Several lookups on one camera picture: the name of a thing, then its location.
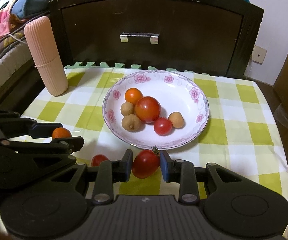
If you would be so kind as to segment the small orange tangerine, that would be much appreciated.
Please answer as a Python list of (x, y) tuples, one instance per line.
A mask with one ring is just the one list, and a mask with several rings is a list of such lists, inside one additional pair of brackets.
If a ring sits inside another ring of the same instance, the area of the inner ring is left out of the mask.
[(51, 137), (52, 139), (71, 138), (72, 134), (68, 129), (64, 127), (58, 127), (53, 130)]
[(125, 92), (124, 98), (126, 102), (136, 105), (136, 103), (143, 98), (143, 94), (137, 88), (130, 88)]

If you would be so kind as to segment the red cherry tomato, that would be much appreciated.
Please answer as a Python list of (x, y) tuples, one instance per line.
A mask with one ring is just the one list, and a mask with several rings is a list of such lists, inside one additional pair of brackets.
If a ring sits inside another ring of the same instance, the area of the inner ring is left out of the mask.
[(91, 166), (92, 167), (98, 167), (100, 166), (100, 163), (103, 161), (109, 160), (105, 155), (103, 154), (97, 154), (95, 155), (91, 160)]
[(173, 125), (168, 118), (160, 117), (155, 120), (153, 128), (156, 134), (164, 136), (171, 132)]
[(134, 159), (132, 173), (136, 178), (151, 176), (160, 166), (160, 151), (156, 146), (151, 150), (142, 150)]

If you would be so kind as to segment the brown longan fruit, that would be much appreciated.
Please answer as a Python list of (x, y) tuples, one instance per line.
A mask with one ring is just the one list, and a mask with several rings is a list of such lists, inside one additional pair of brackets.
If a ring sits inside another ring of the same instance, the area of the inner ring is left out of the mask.
[(121, 125), (129, 132), (136, 132), (141, 128), (142, 122), (135, 114), (130, 114), (123, 118)]
[(121, 105), (120, 111), (123, 116), (134, 114), (134, 105), (131, 102), (125, 102)]
[(180, 112), (173, 112), (168, 117), (169, 121), (172, 123), (173, 127), (180, 129), (184, 126), (185, 121)]

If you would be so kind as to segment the large red tomato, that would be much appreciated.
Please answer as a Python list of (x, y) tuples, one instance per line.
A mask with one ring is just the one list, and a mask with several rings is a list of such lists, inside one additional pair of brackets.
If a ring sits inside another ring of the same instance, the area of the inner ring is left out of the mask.
[(147, 124), (155, 122), (160, 113), (160, 103), (151, 96), (144, 96), (135, 105), (135, 114), (142, 122)]

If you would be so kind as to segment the green white checkered tablecloth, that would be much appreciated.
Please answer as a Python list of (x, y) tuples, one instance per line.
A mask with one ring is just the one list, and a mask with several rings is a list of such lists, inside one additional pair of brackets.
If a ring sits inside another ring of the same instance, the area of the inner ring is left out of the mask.
[[(124, 68), (67, 69), (68, 90), (52, 96), (44, 89), (24, 111), (25, 118), (59, 122), (85, 143), (78, 161), (96, 154), (119, 158), (126, 149), (139, 153), (138, 143), (172, 145), (171, 158), (204, 166), (217, 163), (267, 187), (288, 200), (288, 165), (282, 141), (260, 88), (255, 82), (185, 72)], [(120, 107), (130, 87), (156, 98), (162, 115), (180, 112), (185, 126), (171, 135), (157, 135), (151, 125), (123, 132)]]

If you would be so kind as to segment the white floral ceramic plate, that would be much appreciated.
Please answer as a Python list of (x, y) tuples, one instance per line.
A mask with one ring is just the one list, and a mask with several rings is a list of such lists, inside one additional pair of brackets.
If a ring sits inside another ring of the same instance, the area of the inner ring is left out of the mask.
[(141, 70), (117, 81), (104, 97), (102, 112), (117, 138), (142, 149), (184, 146), (203, 132), (210, 118), (201, 88), (165, 70)]

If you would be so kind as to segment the green foam puzzle mat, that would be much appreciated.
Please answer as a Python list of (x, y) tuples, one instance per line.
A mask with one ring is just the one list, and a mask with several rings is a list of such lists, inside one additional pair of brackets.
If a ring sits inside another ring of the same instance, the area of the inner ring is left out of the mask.
[[(106, 62), (100, 62), (100, 64), (96, 64), (96, 62), (87, 62), (85, 65), (82, 65), (82, 62), (76, 62), (73, 65), (66, 65), (64, 69), (77, 69), (77, 68), (126, 68), (124, 63), (114, 63), (113, 66), (109, 66)], [(135, 70), (144, 70), (140, 64), (131, 64), (130, 65), (131, 69)], [(157, 68), (153, 66), (148, 66), (148, 70), (158, 70)], [(166, 71), (169, 72), (186, 72), (186, 73), (195, 73), (194, 71), (191, 70), (177, 70), (175, 68), (166, 68)], [(207, 75), (210, 76), (210, 74), (207, 73), (201, 73), (202, 75)]]

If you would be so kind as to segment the pink ribbed cylindrical container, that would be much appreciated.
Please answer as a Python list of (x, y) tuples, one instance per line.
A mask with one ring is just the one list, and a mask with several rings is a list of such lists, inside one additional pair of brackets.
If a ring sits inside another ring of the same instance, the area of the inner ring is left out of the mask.
[(24, 35), (41, 79), (53, 96), (63, 94), (68, 88), (59, 51), (47, 16), (39, 17), (24, 27)]

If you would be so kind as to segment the dark wooden cabinet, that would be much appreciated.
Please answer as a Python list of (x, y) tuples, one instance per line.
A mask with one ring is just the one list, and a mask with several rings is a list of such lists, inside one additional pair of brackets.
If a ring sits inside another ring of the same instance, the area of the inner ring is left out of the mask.
[[(64, 65), (106, 62), (241, 78), (263, 18), (242, 0), (53, 0), (50, 21)], [(159, 44), (121, 33), (159, 34)]]

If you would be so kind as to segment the beige wall socket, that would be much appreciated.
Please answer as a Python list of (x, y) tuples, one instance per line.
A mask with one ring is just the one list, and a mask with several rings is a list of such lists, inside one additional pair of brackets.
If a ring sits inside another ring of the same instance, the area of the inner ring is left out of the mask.
[(261, 48), (259, 46), (254, 46), (251, 55), (252, 62), (263, 64), (266, 54), (267, 54), (266, 49)]

